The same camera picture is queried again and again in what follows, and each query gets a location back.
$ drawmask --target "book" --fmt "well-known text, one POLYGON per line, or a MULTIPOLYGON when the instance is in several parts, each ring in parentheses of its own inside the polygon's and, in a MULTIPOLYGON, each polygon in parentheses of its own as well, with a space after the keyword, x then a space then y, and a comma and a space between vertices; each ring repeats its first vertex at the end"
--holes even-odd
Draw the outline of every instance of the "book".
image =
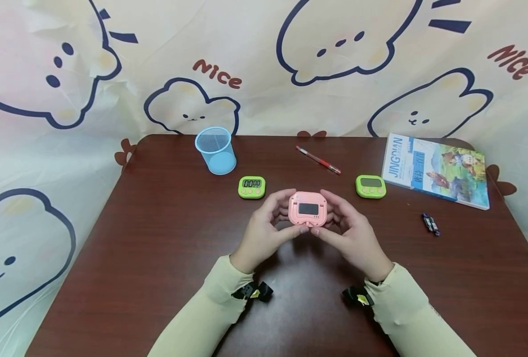
POLYGON ((389 134, 383 180, 488 210, 484 154, 410 136, 389 134))

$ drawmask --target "red text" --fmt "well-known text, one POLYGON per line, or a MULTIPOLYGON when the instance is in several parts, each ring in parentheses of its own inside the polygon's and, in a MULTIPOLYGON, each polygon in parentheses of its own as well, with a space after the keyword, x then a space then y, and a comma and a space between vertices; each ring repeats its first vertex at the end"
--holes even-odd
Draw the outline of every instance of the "red text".
POLYGON ((518 52, 518 50, 514 50, 514 46, 515 45, 505 46, 504 48, 501 48, 490 54, 488 59, 498 56, 494 61, 505 60, 500 63, 500 67, 507 65, 508 72, 513 73, 512 78, 518 80, 522 79, 524 75, 528 74, 528 58, 522 57, 526 54, 525 51, 518 52))
POLYGON ((208 75, 209 78, 214 78, 216 76, 216 80, 222 84, 227 84, 229 87, 234 89, 240 89, 240 84, 242 84, 242 80, 240 78, 232 78, 228 73, 224 71, 218 72, 219 68, 218 65, 211 65, 207 64, 205 60, 199 59, 196 61, 196 63, 193 65, 192 70, 196 71, 198 68, 200 68, 200 71, 203 73, 206 73, 212 69, 210 74, 208 75))

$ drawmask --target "red pen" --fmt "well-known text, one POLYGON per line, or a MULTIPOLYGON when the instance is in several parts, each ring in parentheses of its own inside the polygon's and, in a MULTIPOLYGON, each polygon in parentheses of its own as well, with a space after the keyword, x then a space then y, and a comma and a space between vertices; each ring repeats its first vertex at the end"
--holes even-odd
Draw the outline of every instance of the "red pen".
POLYGON ((332 170, 332 172, 335 172, 336 174, 338 175, 341 175, 341 170, 339 170, 338 168, 336 168, 335 166, 331 165, 330 163, 328 163, 327 161, 323 160, 323 159, 320 159, 318 158, 317 156, 311 154, 311 153, 308 153, 308 151, 306 151, 305 149, 299 147, 299 146, 296 146, 296 149, 300 151, 300 153, 306 155, 307 157, 309 158, 312 158, 313 160, 319 162, 320 164, 322 164, 323 166, 325 166, 326 168, 332 170))

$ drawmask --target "sleeve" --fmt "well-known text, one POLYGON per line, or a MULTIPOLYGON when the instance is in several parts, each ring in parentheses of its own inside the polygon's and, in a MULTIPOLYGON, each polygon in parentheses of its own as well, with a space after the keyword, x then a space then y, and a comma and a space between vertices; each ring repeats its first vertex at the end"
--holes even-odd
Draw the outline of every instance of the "sleeve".
POLYGON ((400 356, 475 356, 428 301, 408 271, 395 263, 380 285, 365 281, 374 319, 391 338, 400 356))
POLYGON ((253 281, 221 256, 204 285, 160 334, 148 357, 210 357, 230 325, 238 321, 246 300, 231 296, 253 281))

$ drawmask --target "wooden table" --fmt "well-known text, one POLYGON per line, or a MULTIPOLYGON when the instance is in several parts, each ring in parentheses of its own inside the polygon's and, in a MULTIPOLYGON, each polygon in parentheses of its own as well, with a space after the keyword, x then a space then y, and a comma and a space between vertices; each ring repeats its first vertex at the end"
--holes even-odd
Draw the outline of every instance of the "wooden table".
MULTIPOLYGON (((263 176, 268 194, 326 188, 345 197, 478 356, 528 356, 528 244, 492 181, 489 211, 392 185, 385 198, 368 200, 355 193, 354 178, 381 172, 385 139, 237 136, 238 166, 222 177, 208 172, 193 140, 152 135, 139 143, 28 356, 147 356, 260 206, 238 197, 247 175, 263 176), (296 144, 343 174, 318 166, 296 144), (422 212, 435 218, 441 237, 426 231, 422 212)), ((361 275, 316 237, 283 245, 260 278, 274 297, 247 309, 218 356, 396 355, 372 312, 341 299, 361 275)))

